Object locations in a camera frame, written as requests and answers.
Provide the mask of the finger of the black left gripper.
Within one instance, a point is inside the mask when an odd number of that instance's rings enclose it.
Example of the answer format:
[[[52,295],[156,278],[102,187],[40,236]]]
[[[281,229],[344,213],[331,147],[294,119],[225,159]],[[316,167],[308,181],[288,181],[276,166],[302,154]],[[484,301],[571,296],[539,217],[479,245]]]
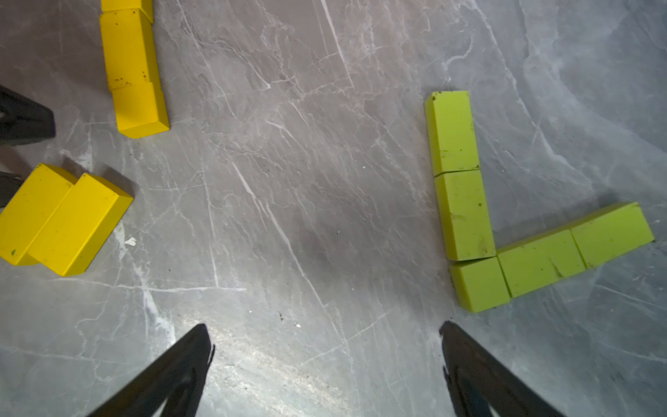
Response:
[[[9,204],[23,184],[24,180],[19,175],[0,172],[0,208]]]
[[[57,135],[54,113],[15,91],[1,87],[1,144],[37,144]]]

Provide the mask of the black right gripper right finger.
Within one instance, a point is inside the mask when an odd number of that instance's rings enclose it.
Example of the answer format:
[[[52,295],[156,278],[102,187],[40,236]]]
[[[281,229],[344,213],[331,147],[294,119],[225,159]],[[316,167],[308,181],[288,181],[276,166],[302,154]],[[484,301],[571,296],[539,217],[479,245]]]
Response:
[[[444,377],[458,416],[561,416],[452,321],[440,327]]]

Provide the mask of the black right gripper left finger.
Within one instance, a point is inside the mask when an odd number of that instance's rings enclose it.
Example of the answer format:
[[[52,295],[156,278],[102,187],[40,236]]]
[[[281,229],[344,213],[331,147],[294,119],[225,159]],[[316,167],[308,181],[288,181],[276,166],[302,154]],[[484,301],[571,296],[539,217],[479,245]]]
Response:
[[[214,354],[208,328],[199,323],[91,414],[194,416]]]

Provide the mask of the small yellow cube block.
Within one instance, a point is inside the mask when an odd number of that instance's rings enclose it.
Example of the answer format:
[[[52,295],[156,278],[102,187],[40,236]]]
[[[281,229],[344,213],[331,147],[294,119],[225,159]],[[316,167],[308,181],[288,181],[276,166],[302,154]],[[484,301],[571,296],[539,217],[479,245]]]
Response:
[[[140,83],[111,92],[119,132],[138,139],[170,129],[165,98],[159,84]]]

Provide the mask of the lime green long block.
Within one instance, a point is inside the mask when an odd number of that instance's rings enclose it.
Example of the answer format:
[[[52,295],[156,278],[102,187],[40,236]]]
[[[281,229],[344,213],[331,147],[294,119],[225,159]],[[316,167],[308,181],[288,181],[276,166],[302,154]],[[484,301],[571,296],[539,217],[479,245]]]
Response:
[[[466,262],[497,255],[481,172],[444,173],[434,182],[448,260]]]
[[[569,229],[553,229],[507,245],[498,250],[498,259],[512,298],[586,271]]]
[[[637,202],[614,203],[566,225],[587,269],[636,250],[655,237]]]
[[[433,175],[478,170],[479,152],[468,91],[436,91],[425,101]]]

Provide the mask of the small lime green cube block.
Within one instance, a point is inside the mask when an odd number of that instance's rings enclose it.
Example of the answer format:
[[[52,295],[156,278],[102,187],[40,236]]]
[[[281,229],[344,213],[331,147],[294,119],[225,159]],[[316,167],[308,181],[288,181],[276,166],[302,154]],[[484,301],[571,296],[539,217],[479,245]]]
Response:
[[[510,302],[505,276],[497,257],[455,262],[449,266],[460,306],[479,313]]]

